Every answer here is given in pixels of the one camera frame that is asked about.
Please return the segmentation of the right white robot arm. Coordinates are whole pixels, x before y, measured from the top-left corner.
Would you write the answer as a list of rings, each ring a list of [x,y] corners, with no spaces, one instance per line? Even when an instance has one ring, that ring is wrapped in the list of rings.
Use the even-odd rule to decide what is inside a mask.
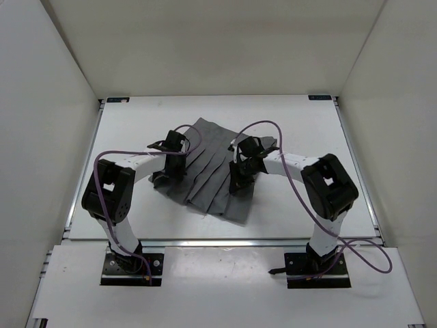
[[[263,147],[259,137],[233,140],[229,162],[229,192],[235,194],[250,187],[258,174],[284,176],[305,186],[310,213],[315,218],[313,235],[307,245],[307,268],[323,273],[337,250],[344,217],[358,198],[358,189],[334,154],[307,157],[284,153],[279,147]]]

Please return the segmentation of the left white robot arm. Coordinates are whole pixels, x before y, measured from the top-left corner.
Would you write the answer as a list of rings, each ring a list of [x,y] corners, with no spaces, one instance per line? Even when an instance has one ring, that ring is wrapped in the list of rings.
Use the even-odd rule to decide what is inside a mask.
[[[81,206],[102,226],[126,271],[135,272],[143,263],[141,243],[128,220],[135,184],[148,176],[183,179],[190,150],[188,138],[170,130],[143,152],[111,150],[96,157]]]

